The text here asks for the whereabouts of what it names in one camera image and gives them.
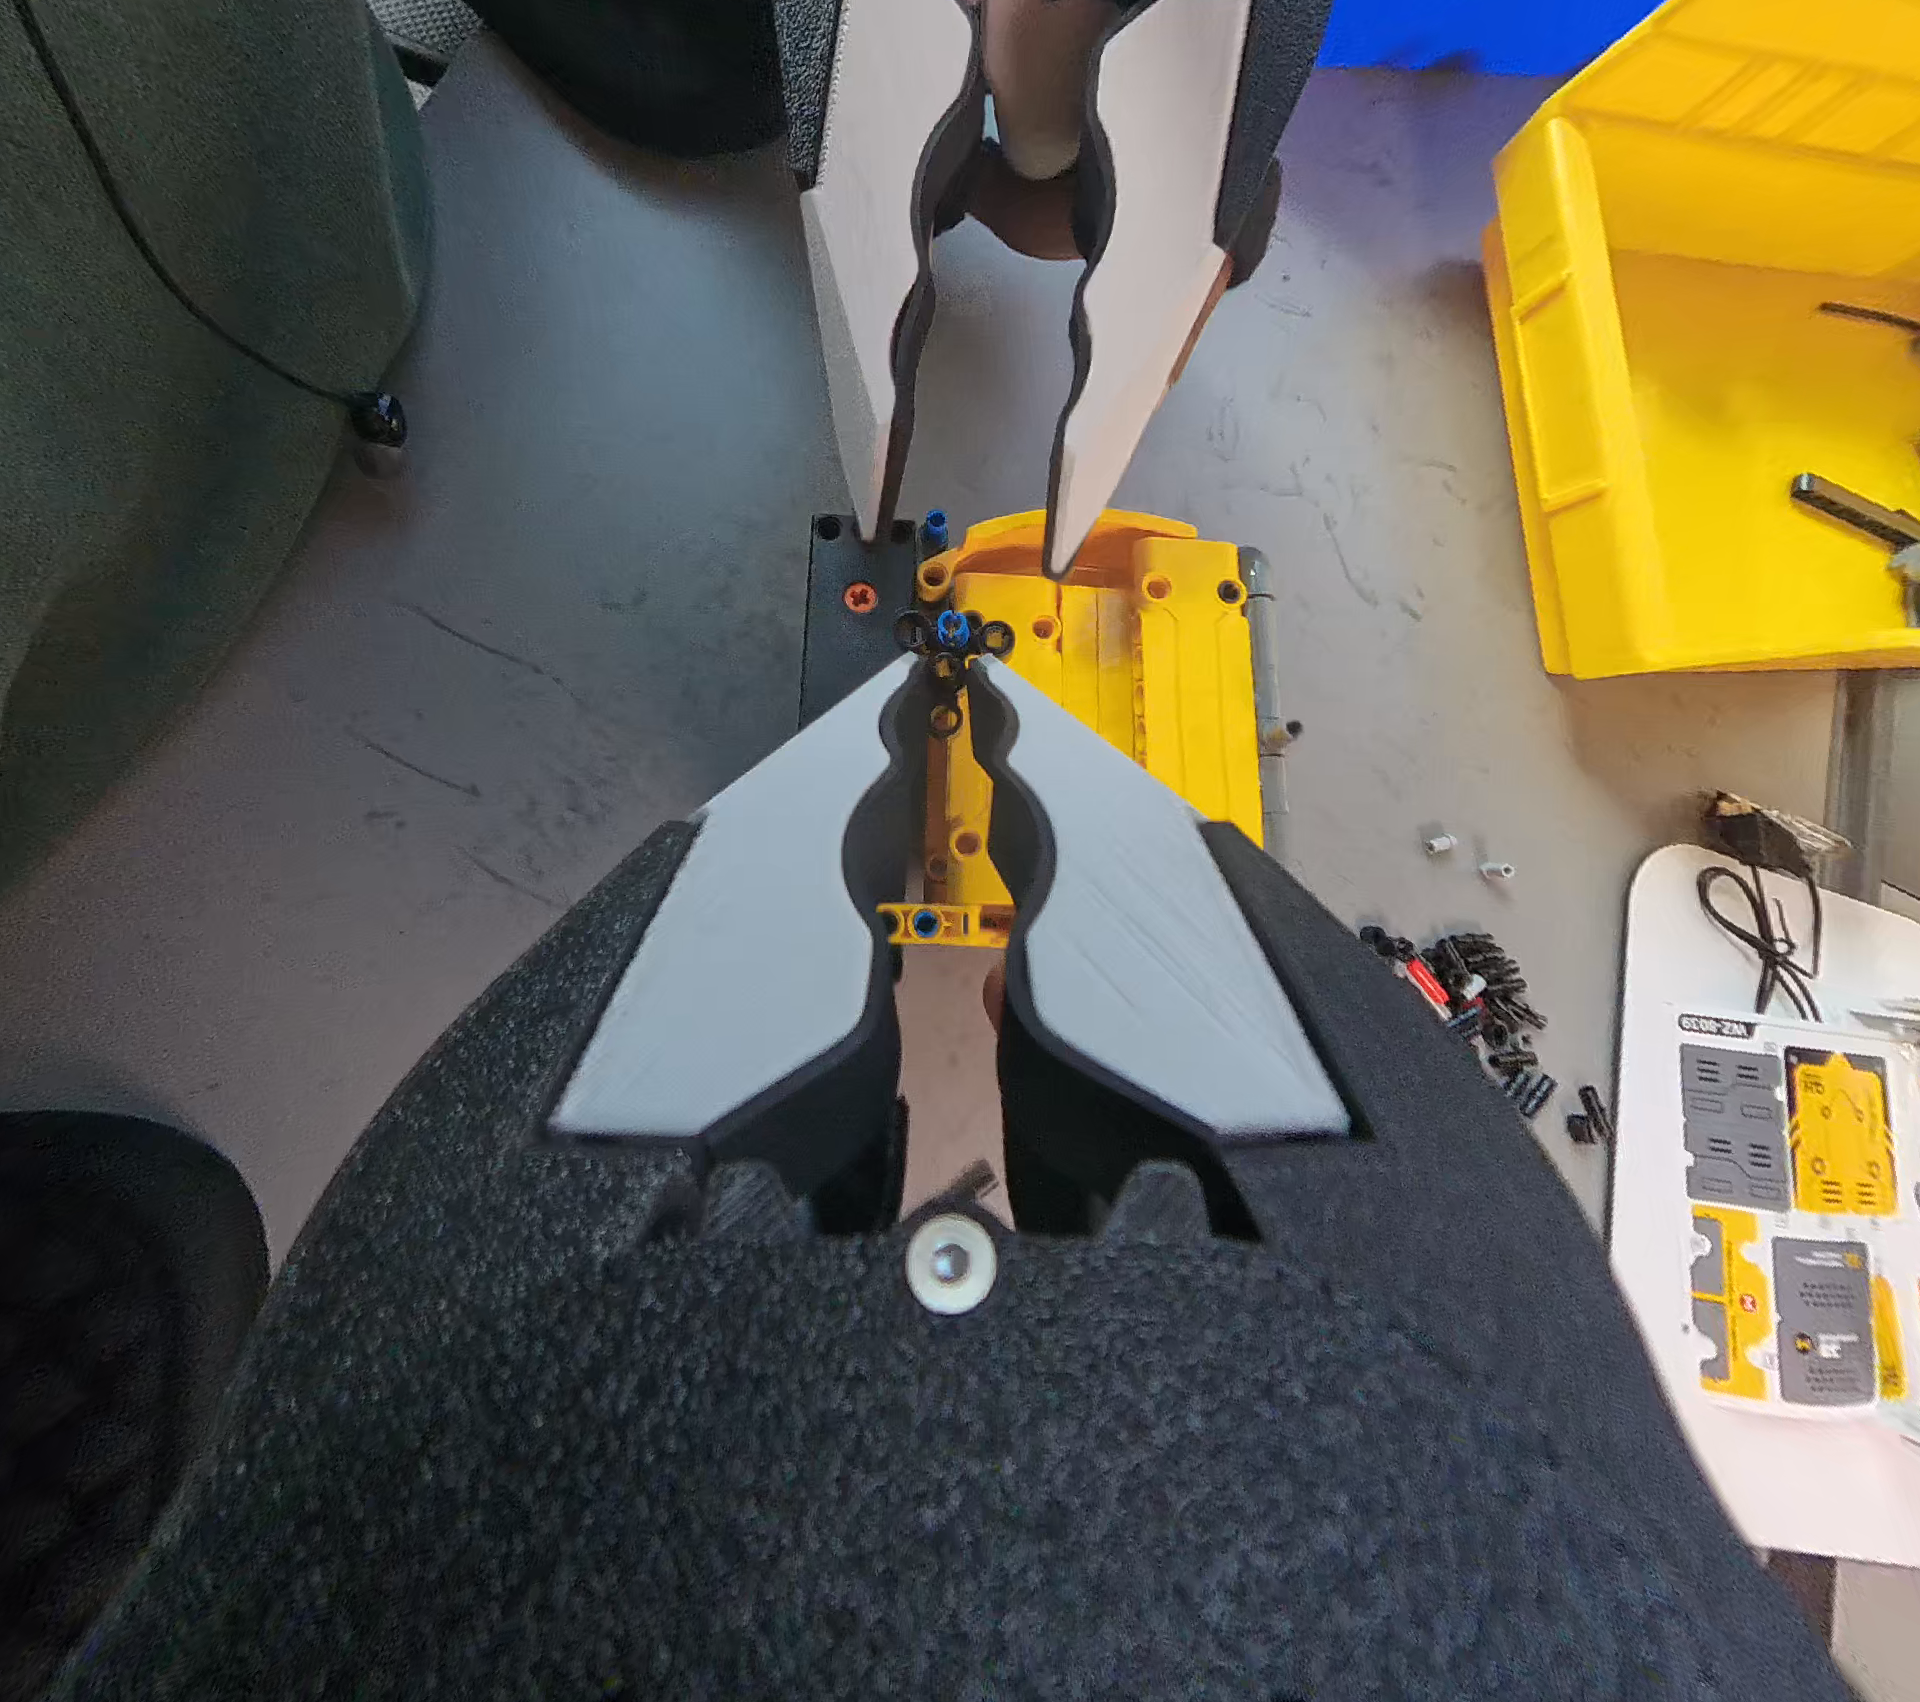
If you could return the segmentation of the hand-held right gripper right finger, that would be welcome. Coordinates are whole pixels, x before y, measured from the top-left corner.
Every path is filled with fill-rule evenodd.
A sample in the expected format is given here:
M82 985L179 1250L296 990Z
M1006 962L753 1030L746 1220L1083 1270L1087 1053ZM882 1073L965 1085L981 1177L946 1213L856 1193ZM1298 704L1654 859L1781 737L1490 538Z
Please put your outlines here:
M1023 1026L1208 1146L1347 1135L1199 810L996 657L972 664L972 754Z

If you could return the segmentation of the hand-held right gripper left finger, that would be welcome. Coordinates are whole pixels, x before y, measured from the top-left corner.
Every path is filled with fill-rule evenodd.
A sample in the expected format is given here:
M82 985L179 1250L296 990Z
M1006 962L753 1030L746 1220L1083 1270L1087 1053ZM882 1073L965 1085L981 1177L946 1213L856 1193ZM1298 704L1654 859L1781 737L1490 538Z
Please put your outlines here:
M880 907L904 892L918 714L919 664L897 656L692 815L554 1131L727 1146L880 1030Z

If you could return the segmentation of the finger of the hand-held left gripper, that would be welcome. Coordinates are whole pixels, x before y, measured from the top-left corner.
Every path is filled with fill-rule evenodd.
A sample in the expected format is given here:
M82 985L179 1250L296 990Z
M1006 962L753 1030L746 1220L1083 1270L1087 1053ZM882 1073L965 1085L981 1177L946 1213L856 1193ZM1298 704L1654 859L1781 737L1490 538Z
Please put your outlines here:
M1043 569L1061 579L1113 498L1230 252L1217 197L1252 0L1145 0L1098 46L1087 77L1093 244L1069 339Z
M931 244L986 118L965 0L840 0L800 194L828 407L857 535L894 519L933 321Z

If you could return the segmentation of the yellow lego vehicle model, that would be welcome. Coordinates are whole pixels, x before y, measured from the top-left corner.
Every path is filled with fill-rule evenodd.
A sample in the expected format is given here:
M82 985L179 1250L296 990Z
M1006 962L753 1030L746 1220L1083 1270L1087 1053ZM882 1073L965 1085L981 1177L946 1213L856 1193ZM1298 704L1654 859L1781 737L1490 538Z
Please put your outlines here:
M1164 513L1106 510L1063 578L1043 569L1043 510L957 528L942 510L899 516L861 541L849 513L812 513L798 673L807 725L905 656L904 609L976 611L1012 625L999 657L1069 716L1161 779L1201 817L1267 835L1266 767L1298 725L1277 711L1256 550ZM923 720L923 808L910 825L904 892L877 910L891 956L910 948L1001 951L1014 901L989 858L993 785L962 728Z

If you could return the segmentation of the black lego connector assembly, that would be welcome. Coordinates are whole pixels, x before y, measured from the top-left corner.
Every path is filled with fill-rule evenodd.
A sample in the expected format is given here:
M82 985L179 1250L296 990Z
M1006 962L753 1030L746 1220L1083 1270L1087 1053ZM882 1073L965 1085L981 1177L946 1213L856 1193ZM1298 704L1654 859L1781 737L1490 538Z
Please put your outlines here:
M949 739L962 730L962 695L972 661L1007 660L1016 647L1012 623L973 609L899 609L891 621L895 646L918 657L930 677L925 734Z

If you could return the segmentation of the pile of small lego pins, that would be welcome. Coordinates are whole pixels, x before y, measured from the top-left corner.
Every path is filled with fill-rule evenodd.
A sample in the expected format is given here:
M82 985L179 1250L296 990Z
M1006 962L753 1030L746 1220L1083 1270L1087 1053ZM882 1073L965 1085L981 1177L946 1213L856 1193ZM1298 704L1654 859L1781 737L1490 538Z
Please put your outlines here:
M1362 921L1355 940L1428 1001L1524 1119L1551 1113L1561 1102L1560 1115L1574 1147L1613 1142L1613 1113L1601 1092L1591 1083L1564 1089L1543 1066L1539 1035L1548 1030L1548 1016L1532 1000L1520 963L1492 933L1455 930L1421 946L1379 921Z

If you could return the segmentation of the black lego beam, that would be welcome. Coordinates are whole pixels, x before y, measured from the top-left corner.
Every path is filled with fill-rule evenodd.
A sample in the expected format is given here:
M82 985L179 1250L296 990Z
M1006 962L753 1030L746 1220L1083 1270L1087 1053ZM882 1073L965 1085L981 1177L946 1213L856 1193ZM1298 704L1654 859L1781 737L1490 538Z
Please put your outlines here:
M1915 513L1879 504L1822 473L1810 470L1796 473L1788 484L1788 498L1841 528L1884 543L1894 553L1917 546Z

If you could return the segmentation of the person's left hand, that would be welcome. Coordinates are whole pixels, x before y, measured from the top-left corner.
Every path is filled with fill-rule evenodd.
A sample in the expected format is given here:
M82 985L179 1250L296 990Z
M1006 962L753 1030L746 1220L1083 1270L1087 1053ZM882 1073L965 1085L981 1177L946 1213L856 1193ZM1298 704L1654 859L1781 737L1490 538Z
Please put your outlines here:
M1048 178L1023 175L988 137L972 158L963 216L1014 252L1036 259L1086 259L1079 162Z

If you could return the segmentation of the yellow plastic bin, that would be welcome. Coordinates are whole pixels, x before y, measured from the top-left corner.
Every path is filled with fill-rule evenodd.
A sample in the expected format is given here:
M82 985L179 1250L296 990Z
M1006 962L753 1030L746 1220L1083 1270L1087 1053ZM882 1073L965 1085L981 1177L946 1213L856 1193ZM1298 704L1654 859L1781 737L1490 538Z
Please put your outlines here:
M1542 661L1914 669L1917 0L1668 0L1493 162L1486 294Z

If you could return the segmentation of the black power plug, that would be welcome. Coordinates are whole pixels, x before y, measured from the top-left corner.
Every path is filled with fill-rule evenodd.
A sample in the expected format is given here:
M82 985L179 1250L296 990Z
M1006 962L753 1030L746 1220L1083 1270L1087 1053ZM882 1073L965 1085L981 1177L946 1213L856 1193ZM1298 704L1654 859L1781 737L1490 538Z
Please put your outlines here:
M1700 831L1715 853L1794 879L1819 879L1853 849L1843 834L1723 790L1703 795Z

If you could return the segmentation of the dark flat panel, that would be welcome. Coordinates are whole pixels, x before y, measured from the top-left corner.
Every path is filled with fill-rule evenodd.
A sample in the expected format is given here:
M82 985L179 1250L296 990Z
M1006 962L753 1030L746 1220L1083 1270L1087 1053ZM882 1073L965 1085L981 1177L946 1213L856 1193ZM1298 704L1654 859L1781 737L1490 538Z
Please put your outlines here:
M1836 677L1825 825L1829 885L1917 920L1917 669Z

